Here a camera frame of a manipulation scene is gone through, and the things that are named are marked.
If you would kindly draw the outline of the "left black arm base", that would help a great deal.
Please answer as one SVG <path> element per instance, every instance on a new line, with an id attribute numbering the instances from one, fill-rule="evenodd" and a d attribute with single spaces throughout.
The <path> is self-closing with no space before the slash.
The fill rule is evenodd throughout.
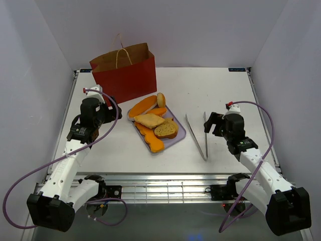
<path id="1" fill-rule="evenodd" d="M 121 199 L 122 186 L 121 185 L 107 185 L 105 186 L 106 198 L 118 198 Z"/>

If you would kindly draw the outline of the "small oval orange bread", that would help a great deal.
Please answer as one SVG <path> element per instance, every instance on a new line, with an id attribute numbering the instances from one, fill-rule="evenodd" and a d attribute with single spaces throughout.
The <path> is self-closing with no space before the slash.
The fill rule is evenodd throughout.
<path id="1" fill-rule="evenodd" d="M 161 107 L 161 108 L 154 108 L 154 109 L 151 109 L 147 112 L 147 114 L 155 114 L 157 116 L 160 116 L 160 117 L 163 117 L 166 115 L 167 113 L 167 108 L 166 107 Z"/>

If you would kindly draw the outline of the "toast bread slice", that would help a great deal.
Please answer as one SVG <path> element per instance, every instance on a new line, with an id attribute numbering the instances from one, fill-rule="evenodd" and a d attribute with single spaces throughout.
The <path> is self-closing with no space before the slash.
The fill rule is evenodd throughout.
<path id="1" fill-rule="evenodd" d="M 134 120 L 149 129 L 156 128 L 165 122 L 164 118 L 153 113 L 137 115 L 134 117 Z"/>

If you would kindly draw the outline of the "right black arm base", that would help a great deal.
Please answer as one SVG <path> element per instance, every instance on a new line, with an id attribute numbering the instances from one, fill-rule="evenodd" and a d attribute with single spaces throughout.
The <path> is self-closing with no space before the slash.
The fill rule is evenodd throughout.
<path id="1" fill-rule="evenodd" d="M 210 194 L 212 201 L 235 200 L 237 197 L 237 194 L 226 184 L 210 185 L 205 188 L 205 193 Z"/>

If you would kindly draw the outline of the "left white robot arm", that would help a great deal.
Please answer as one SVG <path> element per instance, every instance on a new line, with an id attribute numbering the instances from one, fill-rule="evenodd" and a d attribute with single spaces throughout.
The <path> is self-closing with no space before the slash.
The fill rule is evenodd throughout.
<path id="1" fill-rule="evenodd" d="M 91 144 L 99 136 L 99 128 L 114 121 L 117 116 L 121 116 L 119 107 L 109 109 L 100 93 L 87 93 L 80 105 L 80 114 L 72 121 L 63 159 L 39 193 L 31 194 L 27 199 L 35 225 L 66 232 L 83 204 L 89 200 L 102 200 L 106 196 L 105 184 L 99 175 L 86 176 L 74 189 L 71 185 L 91 150 Z"/>

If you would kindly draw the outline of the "small round bread bun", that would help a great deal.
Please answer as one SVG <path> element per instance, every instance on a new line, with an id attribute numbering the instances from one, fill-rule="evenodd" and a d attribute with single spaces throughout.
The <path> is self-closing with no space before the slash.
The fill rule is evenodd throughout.
<path id="1" fill-rule="evenodd" d="M 163 93 L 159 92 L 156 95 L 156 100 L 159 108 L 164 108 L 166 106 L 166 98 Z"/>

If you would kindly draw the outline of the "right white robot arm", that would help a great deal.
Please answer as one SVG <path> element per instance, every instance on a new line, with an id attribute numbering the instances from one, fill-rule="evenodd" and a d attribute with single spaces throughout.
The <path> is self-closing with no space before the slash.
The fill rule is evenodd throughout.
<path id="1" fill-rule="evenodd" d="M 245 135 L 244 118 L 235 112 L 226 115 L 211 113 L 204 124 L 205 132 L 223 137 L 229 152 L 244 165 L 255 178 L 246 174 L 232 175 L 227 181 L 227 195 L 241 196 L 265 215 L 270 230 L 277 236 L 311 227 L 308 192 L 294 187 L 269 163 L 263 160 L 256 143 Z"/>

